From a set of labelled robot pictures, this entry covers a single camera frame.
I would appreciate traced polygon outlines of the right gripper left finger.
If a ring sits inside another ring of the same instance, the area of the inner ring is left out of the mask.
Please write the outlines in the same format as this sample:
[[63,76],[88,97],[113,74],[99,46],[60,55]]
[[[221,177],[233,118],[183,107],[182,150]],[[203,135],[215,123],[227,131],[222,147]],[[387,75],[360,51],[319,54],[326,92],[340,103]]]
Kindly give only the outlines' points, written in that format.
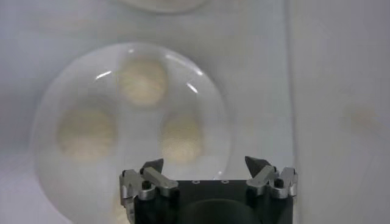
[[148,161],[137,172],[134,169],[123,170],[119,175],[120,204],[126,210],[126,216],[135,216],[135,199],[150,201],[157,192],[171,198],[179,189],[179,182],[165,177],[161,172],[164,159]]

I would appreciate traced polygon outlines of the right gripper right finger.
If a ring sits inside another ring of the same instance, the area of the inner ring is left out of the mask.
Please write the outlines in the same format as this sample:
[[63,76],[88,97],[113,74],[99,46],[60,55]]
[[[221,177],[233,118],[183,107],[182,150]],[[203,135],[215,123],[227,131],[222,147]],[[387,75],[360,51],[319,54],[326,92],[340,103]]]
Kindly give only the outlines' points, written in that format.
[[245,163],[251,179],[246,181],[256,196],[269,192],[272,198],[284,200],[297,195],[298,173],[293,167],[285,167],[281,172],[265,159],[245,156]]

